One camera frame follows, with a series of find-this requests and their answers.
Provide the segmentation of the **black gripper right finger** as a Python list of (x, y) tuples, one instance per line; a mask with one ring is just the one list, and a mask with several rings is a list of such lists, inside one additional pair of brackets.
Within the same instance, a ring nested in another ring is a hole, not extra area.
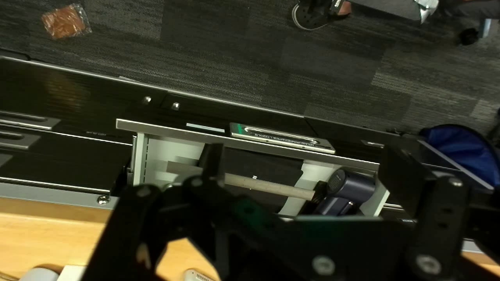
[(462, 257), (462, 243), (472, 238), (491, 259), (500, 259), (495, 191), (480, 191), (456, 174), (436, 174), (394, 145), (383, 149), (378, 176), (416, 220), (403, 255), (417, 281), (498, 281)]

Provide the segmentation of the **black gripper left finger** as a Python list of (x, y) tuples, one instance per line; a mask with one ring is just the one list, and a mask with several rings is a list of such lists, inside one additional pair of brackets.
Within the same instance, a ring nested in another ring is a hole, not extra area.
[(223, 188), (225, 146), (205, 148), (202, 173), (161, 190), (141, 184), (127, 188), (86, 265), (83, 281), (156, 281), (167, 243), (189, 238), (222, 281), (242, 281), (245, 254), (230, 232), (230, 202)]

